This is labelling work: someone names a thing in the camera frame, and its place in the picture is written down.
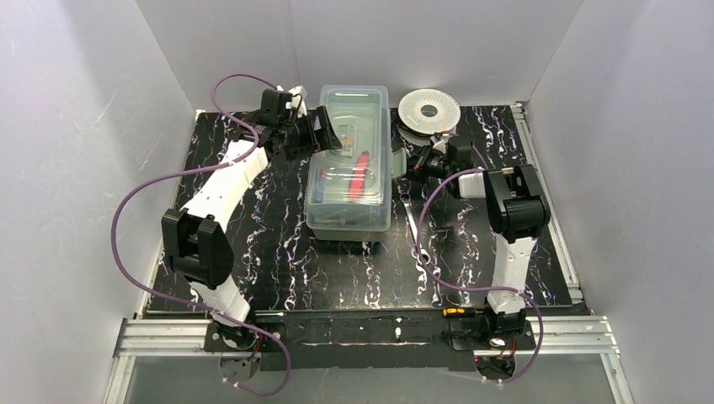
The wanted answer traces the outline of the blue handled screwdriver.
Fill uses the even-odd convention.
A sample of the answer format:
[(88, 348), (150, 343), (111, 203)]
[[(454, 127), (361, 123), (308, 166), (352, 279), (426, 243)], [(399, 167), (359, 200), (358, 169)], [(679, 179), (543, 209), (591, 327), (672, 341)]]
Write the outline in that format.
[(325, 179), (325, 172), (323, 170), (320, 170), (317, 175), (316, 188), (315, 188), (315, 192), (314, 192), (314, 196), (313, 196), (313, 202), (315, 204), (320, 204), (323, 202), (324, 179)]

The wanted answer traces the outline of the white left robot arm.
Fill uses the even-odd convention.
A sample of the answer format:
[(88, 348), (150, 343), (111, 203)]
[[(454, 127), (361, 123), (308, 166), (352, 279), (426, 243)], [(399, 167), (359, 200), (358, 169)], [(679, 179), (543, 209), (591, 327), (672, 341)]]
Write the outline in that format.
[(162, 217), (165, 264), (227, 327), (239, 327), (250, 312), (232, 277), (235, 258), (226, 236), (246, 191), (274, 157), (301, 160), (342, 146), (326, 107), (309, 110), (305, 95), (302, 86), (264, 90), (259, 109), (245, 115), (248, 127), (228, 143), (219, 169), (188, 202)]

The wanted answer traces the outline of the red black utility knife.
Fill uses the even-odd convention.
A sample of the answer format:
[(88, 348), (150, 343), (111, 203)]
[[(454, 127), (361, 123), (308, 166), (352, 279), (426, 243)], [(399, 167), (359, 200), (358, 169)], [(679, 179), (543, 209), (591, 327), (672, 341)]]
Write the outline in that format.
[(363, 197), (369, 167), (370, 153), (368, 151), (363, 151), (360, 153), (356, 164), (353, 166), (352, 177), (349, 181), (348, 188), (349, 201), (356, 202)]

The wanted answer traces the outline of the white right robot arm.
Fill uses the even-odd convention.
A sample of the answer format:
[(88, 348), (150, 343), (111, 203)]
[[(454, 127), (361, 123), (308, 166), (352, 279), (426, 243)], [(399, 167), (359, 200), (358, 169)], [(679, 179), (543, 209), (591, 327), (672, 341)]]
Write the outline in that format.
[(483, 199), (495, 236), (493, 278), (485, 290), (484, 307), (445, 308), (442, 315), (449, 328), (443, 335), (456, 351), (493, 348), (496, 342), (517, 348), (520, 338), (531, 345), (526, 307), (533, 300), (525, 293), (525, 279), (531, 254), (550, 222), (551, 210), (532, 165), (474, 167), (474, 154), (469, 146), (446, 142), (421, 146), (406, 160), (407, 179), (440, 180), (427, 199), (429, 203), (444, 189), (457, 199)]

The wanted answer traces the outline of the green plastic tool box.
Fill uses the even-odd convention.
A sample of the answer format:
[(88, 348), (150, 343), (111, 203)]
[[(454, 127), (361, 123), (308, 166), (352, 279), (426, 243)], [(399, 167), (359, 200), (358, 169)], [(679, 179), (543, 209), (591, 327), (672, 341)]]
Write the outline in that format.
[[(354, 138), (353, 151), (321, 151), (310, 158), (304, 215), (307, 227), (321, 241), (379, 242), (392, 218), (394, 177), (388, 91), (383, 86), (325, 86), (320, 104), (341, 140)], [(353, 166), (361, 152), (370, 153), (365, 192), (348, 199)], [(323, 202), (313, 196), (317, 175), (325, 172)]]

